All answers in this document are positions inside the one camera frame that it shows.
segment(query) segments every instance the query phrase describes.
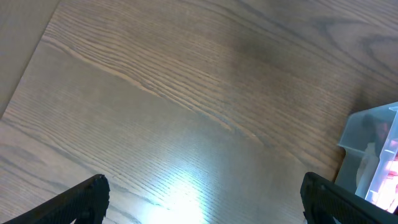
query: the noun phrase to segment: wood grain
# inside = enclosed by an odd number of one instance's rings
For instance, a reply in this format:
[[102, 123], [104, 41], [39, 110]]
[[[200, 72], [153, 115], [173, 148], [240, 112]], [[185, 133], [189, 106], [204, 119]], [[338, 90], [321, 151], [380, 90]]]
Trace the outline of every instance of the wood grain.
[[0, 2], [0, 118], [58, 2]]
[[107, 222], [302, 222], [346, 117], [397, 101], [396, 8], [62, 0], [1, 120], [3, 197], [37, 189], [2, 217], [101, 172]]

